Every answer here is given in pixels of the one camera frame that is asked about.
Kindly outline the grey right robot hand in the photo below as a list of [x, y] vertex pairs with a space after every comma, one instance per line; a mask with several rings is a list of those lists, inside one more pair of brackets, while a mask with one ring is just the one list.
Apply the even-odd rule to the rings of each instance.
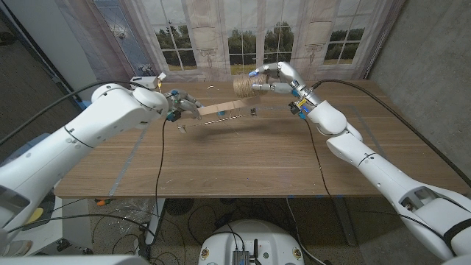
[[272, 91], [275, 93], [297, 92], [298, 97], [306, 99], [310, 105], [318, 105], [322, 100], [310, 90], [301, 75], [287, 62], [277, 62], [262, 65], [249, 73], [249, 77], [257, 77], [265, 74], [267, 77], [273, 77], [280, 82], [272, 84], [252, 84], [254, 91]]

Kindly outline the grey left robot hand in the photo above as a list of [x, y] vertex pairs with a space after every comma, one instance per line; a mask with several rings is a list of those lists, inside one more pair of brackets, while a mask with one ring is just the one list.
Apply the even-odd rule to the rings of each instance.
[[169, 111], [166, 117], [167, 120], [175, 122], [181, 118], [182, 113], [185, 111], [191, 113], [192, 119], [201, 119], [198, 109], [202, 107], [202, 104], [186, 91], [174, 89], [170, 92], [164, 93], [164, 96], [169, 103]]

